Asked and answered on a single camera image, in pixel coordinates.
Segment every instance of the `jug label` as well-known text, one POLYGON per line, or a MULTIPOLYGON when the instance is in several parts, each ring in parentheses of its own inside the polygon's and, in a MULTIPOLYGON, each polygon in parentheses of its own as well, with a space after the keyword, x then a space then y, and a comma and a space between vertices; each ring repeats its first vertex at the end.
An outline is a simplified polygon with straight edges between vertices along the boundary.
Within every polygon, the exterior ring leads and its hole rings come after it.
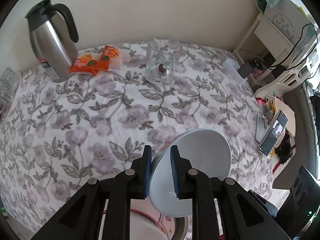
POLYGON ((44 68, 44 71, 46 74, 52 78, 52 79, 59 79, 58 75, 55 73, 53 68, 50 66, 50 64, 47 62, 45 58, 39 60, 40 64, 44 68))

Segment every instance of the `white wall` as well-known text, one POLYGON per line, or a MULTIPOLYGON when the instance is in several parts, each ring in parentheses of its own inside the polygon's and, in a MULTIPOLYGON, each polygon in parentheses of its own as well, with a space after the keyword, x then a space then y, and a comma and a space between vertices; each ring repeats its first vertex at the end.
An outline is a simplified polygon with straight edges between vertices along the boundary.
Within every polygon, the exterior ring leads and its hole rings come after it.
MULTIPOLYGON (((0 72, 38 65, 28 37, 28 10, 19 0, 0 29, 0 72)), ((66 4, 79 32, 78 49, 151 36, 231 50, 258 14, 254 0, 52 0, 66 4)))

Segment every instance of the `floral tablecloth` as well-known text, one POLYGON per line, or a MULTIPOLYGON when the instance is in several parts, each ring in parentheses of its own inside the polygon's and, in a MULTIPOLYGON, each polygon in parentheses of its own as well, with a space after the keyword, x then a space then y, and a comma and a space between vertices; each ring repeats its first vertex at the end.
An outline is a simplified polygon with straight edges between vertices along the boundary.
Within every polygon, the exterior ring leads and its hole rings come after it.
POLYGON ((114 46, 130 52, 123 71, 62 83, 41 67, 22 75, 0 126, 0 195, 9 214, 36 232, 90 177, 121 172, 145 144, 154 156, 170 138, 200 127, 229 141, 229 176, 270 197, 270 157, 258 154, 254 136, 259 108, 249 84, 238 86, 222 66, 230 52, 184 43, 175 81, 156 86, 143 76, 146 43, 114 46))

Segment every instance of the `silver bolt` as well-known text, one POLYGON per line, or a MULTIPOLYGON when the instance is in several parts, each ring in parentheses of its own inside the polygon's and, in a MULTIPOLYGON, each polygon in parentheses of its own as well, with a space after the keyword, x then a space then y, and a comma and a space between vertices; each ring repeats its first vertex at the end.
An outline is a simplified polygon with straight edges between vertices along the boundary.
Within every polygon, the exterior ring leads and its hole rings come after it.
POLYGON ((198 174, 198 171, 197 171, 196 169, 190 169, 190 170, 188 170, 188 173, 189 173, 190 175, 197 175, 197 174, 198 174))
POLYGON ((235 183, 235 180, 233 178, 226 178, 226 183, 228 185, 233 185, 235 183))
POLYGON ((97 180, 97 178, 90 178, 90 179, 88 179, 87 182, 89 185, 96 185, 98 180, 97 180))
POLYGON ((125 174, 131 176, 131 175, 134 175, 135 174, 135 170, 134 169, 128 169, 125 171, 125 174))

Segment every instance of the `stainless steel pitcher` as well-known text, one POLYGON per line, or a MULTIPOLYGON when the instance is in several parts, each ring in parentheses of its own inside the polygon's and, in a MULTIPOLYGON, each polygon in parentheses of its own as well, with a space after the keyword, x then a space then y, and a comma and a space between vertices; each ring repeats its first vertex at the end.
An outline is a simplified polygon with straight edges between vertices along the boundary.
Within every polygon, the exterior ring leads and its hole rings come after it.
POLYGON ((79 40, 69 8, 43 0, 28 11, 26 18, 36 58, 54 82, 65 81, 72 75, 68 69, 78 56, 75 42, 79 40))

